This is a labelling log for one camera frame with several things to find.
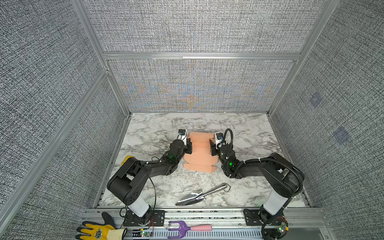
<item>gardening glove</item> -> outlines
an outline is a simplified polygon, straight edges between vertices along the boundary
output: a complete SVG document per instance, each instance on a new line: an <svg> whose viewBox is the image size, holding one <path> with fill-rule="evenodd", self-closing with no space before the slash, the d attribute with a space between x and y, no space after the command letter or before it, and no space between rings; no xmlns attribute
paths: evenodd
<svg viewBox="0 0 384 240"><path fill-rule="evenodd" d="M127 229L115 229L113 219L108 213L103 212L101 216L104 224L84 221L82 224L85 227L78 227L77 231L86 235L78 234L75 238L80 240L122 240Z"/></svg>

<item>marble surface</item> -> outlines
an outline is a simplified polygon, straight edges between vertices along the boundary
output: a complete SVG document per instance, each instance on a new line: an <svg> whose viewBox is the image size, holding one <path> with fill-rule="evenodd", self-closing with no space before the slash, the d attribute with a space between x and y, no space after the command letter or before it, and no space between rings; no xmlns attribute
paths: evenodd
<svg viewBox="0 0 384 240"><path fill-rule="evenodd" d="M128 155L143 161L150 161L153 156L161 157L165 151L169 150L169 144L176 139L178 129L187 129L188 132L224 133L227 128L233 131L233 149L239 160L267 157L272 152L281 154L265 114L134 113L111 176L120 168L120 164ZM171 175L152 178L157 193L156 206L175 206L181 197L193 190L202 188L203 191L207 191L226 182L231 186L230 192L220 191L190 206L259 207L272 190L264 177L227 178L222 172L220 162L215 165L217 168L213 173L189 171L183 167L184 162L182 159L177 170ZM153 206L154 190L149 180L141 196ZM99 204L124 206L107 189ZM296 196L288 207L305 207L301 195Z"/></svg>

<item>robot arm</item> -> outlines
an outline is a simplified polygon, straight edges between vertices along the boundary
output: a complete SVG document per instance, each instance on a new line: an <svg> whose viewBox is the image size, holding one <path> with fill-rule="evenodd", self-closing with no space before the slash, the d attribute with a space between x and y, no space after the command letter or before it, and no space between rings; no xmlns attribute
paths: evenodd
<svg viewBox="0 0 384 240"><path fill-rule="evenodd" d="M230 144L225 141L227 132L231 133ZM254 225L262 224L263 239L266 239L266 237L272 237L272 239L283 237L285 235L283 233L284 229L280 228L281 232L278 232L276 236L276 233L271 232L271 230L264 230L264 227L275 218L283 216L283 209L294 196L301 193L304 174L277 153L272 153L266 158L239 161L236 159L232 142L233 134L230 129L227 129L224 135L222 133L216 134L215 143L210 141L212 156L218 155L223 172L229 178L241 179L248 176L264 176L267 179L273 188L268 199L260 207L256 216L249 216L250 211L248 209L244 210L244 214L246 219L252 218L251 222L256 222Z"/></svg>
<svg viewBox="0 0 384 240"><path fill-rule="evenodd" d="M120 199L138 217L146 221L150 206L140 196L149 177L169 175L173 173L184 154L192 153L192 143L187 139L187 131L179 129L177 139L159 160L139 161L135 157L128 157L119 170L107 183L107 189Z"/></svg>
<svg viewBox="0 0 384 240"><path fill-rule="evenodd" d="M225 141L227 132L231 133L230 144ZM266 239L266 234L276 235L269 229L264 231L264 227L273 219L283 216L283 209L295 195L302 191L304 174L277 153L272 153L266 158L239 161L233 150L232 131L227 129L224 134L218 133L215 136L215 142L210 140L211 153L212 156L218 155L223 172L227 177L241 179L248 176L264 176L271 184L273 190L260 207L256 218L257 223L262 225L264 239ZM140 196L147 179L173 173L184 154L192 153L192 143L186 137L187 132L180 129L177 139L170 144L169 151L165 152L159 160L147 162L129 157L109 180L108 190L140 217L142 224L147 222L151 214L150 206Z"/></svg>

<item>textured gray panel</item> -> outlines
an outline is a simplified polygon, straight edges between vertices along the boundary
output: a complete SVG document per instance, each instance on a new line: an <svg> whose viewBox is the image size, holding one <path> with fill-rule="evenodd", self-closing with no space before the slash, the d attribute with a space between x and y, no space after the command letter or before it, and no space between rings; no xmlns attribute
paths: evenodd
<svg viewBox="0 0 384 240"><path fill-rule="evenodd" d="M291 60L110 60L132 111L267 111Z"/></svg>
<svg viewBox="0 0 384 240"><path fill-rule="evenodd" d="M1 238L74 239L92 207L125 115L105 80Z"/></svg>
<svg viewBox="0 0 384 240"><path fill-rule="evenodd" d="M84 0L105 51L300 52L326 0Z"/></svg>
<svg viewBox="0 0 384 240"><path fill-rule="evenodd" d="M384 238L383 26L383 1L342 0L272 116L339 240Z"/></svg>
<svg viewBox="0 0 384 240"><path fill-rule="evenodd" d="M1 5L0 207L101 70L69 0Z"/></svg>

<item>mounting plate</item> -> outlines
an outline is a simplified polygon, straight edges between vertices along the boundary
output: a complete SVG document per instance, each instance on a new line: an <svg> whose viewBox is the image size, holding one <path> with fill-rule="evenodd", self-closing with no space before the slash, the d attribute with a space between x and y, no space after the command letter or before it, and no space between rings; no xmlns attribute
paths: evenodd
<svg viewBox="0 0 384 240"><path fill-rule="evenodd" d="M261 221L260 219L260 216L258 215L259 213L259 210L250 210L250 209L244 209L243 210L243 213L244 213L244 219L245 219L245 223L247 224L247 226L262 226L263 225L263 222ZM276 221L272 221L270 226L279 226L281 225L281 222L280 220Z"/></svg>
<svg viewBox="0 0 384 240"><path fill-rule="evenodd" d="M153 214L151 215L151 217L155 218L155 220L153 220L153 226L155 226L155 227L162 227L162 226L164 226L164 216L165 216L165 213L166 212L164 210L154 210L153 211ZM130 218L130 217L125 219L125 221L123 223L123 226L125 226L125 227L145 227L143 225L139 225L138 223L134 222L132 220L132 218Z"/></svg>

